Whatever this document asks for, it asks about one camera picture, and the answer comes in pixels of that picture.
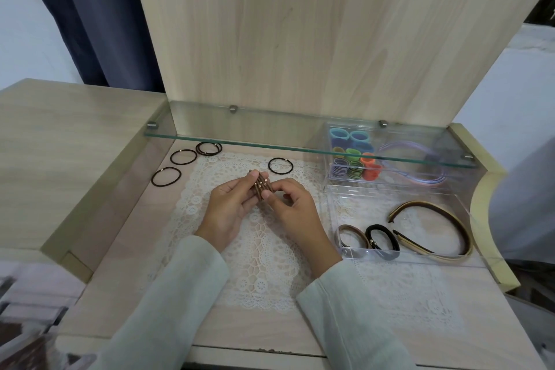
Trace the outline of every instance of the wood grain surface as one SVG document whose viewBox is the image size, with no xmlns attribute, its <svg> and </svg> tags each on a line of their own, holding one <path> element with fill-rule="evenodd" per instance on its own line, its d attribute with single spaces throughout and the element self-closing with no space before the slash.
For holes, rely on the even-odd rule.
<svg viewBox="0 0 555 370">
<path fill-rule="evenodd" d="M 116 159 L 165 103 L 160 93 L 35 79 L 0 91 L 0 247 L 41 249 L 60 228 L 78 233 L 125 172 Z M 62 238 L 55 261 L 68 252 Z"/>
<path fill-rule="evenodd" d="M 537 0 L 141 1 L 170 100 L 445 126 Z"/>
<path fill-rule="evenodd" d="M 176 141 L 169 153 L 194 145 L 195 142 Z M 224 145 L 224 149 L 268 156 L 276 152 L 229 145 Z M 288 158 L 298 155 L 305 154 L 286 154 Z M 161 166 L 169 164 L 167 156 Z M 143 295 L 148 262 L 193 167 L 194 164 L 179 167 L 183 177 L 176 184 L 147 187 L 83 296 L 62 320 L 60 334 L 110 338 L 125 322 Z M 452 228 L 443 228 L 444 233 L 453 234 Z M 542 368 L 530 340 L 485 266 L 442 266 L 442 271 L 443 283 L 457 305 L 464 329 L 454 333 L 395 329 L 417 364 L 479 370 Z M 298 311 L 216 306 L 199 328 L 193 344 L 323 356 Z"/>
</svg>

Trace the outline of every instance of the right hand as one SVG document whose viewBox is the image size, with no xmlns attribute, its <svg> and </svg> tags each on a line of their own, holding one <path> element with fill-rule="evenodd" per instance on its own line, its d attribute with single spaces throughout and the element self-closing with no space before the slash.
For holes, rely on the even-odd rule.
<svg viewBox="0 0 555 370">
<path fill-rule="evenodd" d="M 292 178 L 277 180 L 271 185 L 274 191 L 285 192 L 293 205 L 284 204 L 269 190 L 262 192 L 262 198 L 274 210 L 288 235 L 299 245 L 310 263 L 312 274 L 318 278 L 341 261 L 341 256 L 323 229 L 314 199 L 301 183 Z"/>
</svg>

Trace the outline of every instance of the black hair tie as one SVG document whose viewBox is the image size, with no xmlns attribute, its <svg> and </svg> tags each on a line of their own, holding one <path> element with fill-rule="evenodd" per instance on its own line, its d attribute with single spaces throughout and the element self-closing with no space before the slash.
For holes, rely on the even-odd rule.
<svg viewBox="0 0 555 370">
<path fill-rule="evenodd" d="M 275 170 L 272 170 L 272 167 L 270 166 L 270 164 L 272 164 L 272 161 L 274 161 L 274 160 L 287 161 L 291 165 L 291 170 L 286 171 L 285 173 L 280 173 L 280 172 L 277 172 Z M 275 157 L 275 158 L 272 158 L 270 161 L 268 161 L 268 170 L 272 171 L 272 173 L 274 173 L 274 174 L 280 174 L 281 176 L 284 175 L 284 174 L 289 174 L 291 171 L 293 171 L 293 168 L 294 168 L 293 163 L 291 161 L 289 161 L 288 159 L 286 159 L 286 158 Z"/>
<path fill-rule="evenodd" d="M 204 145 L 205 143 L 211 143 L 212 145 L 214 145 L 216 147 L 216 149 L 218 150 L 218 152 L 204 152 L 202 149 L 200 149 L 200 147 L 202 145 Z M 214 143 L 214 142 L 200 142 L 195 147 L 195 151 L 197 151 L 201 155 L 204 155 L 205 157 L 213 157 L 214 155 L 218 155 L 221 152 L 222 149 L 223 148 L 221 146 L 221 143 Z"/>
<path fill-rule="evenodd" d="M 194 157 L 191 161 L 189 161 L 189 162 L 175 162 L 175 161 L 173 160 L 173 156 L 174 156 L 175 154 L 179 153 L 179 152 L 184 152 L 184 151 L 192 152 L 192 153 L 195 155 L 195 157 Z M 192 162 L 195 162 L 195 160 L 197 159 L 197 157 L 198 157 L 197 152 L 196 152 L 196 151 L 193 151 L 192 149 L 180 149 L 180 150 L 178 150 L 178 151 L 175 151 L 173 154 L 171 154 L 171 156 L 170 156 L 170 161 L 171 161 L 172 164 L 175 164 L 175 165 L 177 165 L 177 166 L 186 166 L 187 164 L 191 164 Z"/>
<path fill-rule="evenodd" d="M 378 244 L 372 239 L 372 230 L 381 231 L 387 236 L 387 238 L 389 238 L 389 240 L 391 241 L 392 251 L 387 252 L 385 250 L 382 250 L 378 246 Z M 379 254 L 380 257 L 386 261 L 392 261 L 394 259 L 397 259 L 401 254 L 401 248 L 399 247 L 399 242 L 397 241 L 393 233 L 389 231 L 387 227 L 382 226 L 381 224 L 374 224 L 368 227 L 366 229 L 366 238 L 370 243 L 370 247 L 378 250 L 376 253 Z"/>
<path fill-rule="evenodd" d="M 156 177 L 156 175 L 159 172 L 161 172 L 163 170 L 168 170 L 168 169 L 176 170 L 179 173 L 179 176 L 177 176 L 177 178 L 174 181 L 172 181 L 170 183 L 167 183 L 167 184 L 156 184 L 156 183 L 154 183 L 154 177 Z M 166 186 L 169 186 L 170 184 L 173 184 L 173 183 L 177 182 L 177 180 L 179 180 L 180 178 L 181 178 L 181 171 L 179 171 L 179 169 L 176 169 L 175 167 L 164 167 L 163 169 L 160 169 L 160 170 L 156 171 L 156 173 L 154 173 L 152 175 L 152 177 L 150 177 L 150 183 L 152 183 L 156 187 L 166 187 Z"/>
</svg>

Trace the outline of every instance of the curved wooden edge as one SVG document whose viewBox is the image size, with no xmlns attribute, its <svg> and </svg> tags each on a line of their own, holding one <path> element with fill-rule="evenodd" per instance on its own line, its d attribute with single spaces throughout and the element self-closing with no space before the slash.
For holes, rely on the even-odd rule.
<svg viewBox="0 0 555 370">
<path fill-rule="evenodd" d="M 520 283 L 497 249 L 489 229 L 489 201 L 507 172 L 462 124 L 451 123 L 449 129 L 484 168 L 485 173 L 476 185 L 470 203 L 470 215 L 473 218 L 471 231 L 476 247 L 486 260 L 491 274 L 500 289 L 507 292 L 519 287 Z"/>
</svg>

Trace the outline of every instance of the glass shelf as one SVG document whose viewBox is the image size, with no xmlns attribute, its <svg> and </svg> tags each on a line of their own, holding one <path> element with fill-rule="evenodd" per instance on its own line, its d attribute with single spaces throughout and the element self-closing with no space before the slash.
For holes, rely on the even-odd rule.
<svg viewBox="0 0 555 370">
<path fill-rule="evenodd" d="M 362 146 L 352 158 L 376 158 L 434 166 L 474 169 L 476 163 L 461 147 L 447 128 L 389 123 L 383 127 L 378 121 L 341 119 L 337 117 L 311 116 L 275 111 L 254 110 L 239 107 L 171 101 L 170 109 L 158 117 L 159 125 L 171 115 L 177 134 L 164 131 L 167 126 L 148 127 L 144 133 L 149 137 L 182 139 L 229 145 L 254 146 L 289 151 L 302 151 L 334 156 L 334 129 L 343 129 L 345 135 L 359 131 L 367 135 L 371 147 L 360 145 L 354 137 L 343 142 L 345 148 Z M 415 149 L 417 143 L 427 150 Z"/>
</svg>

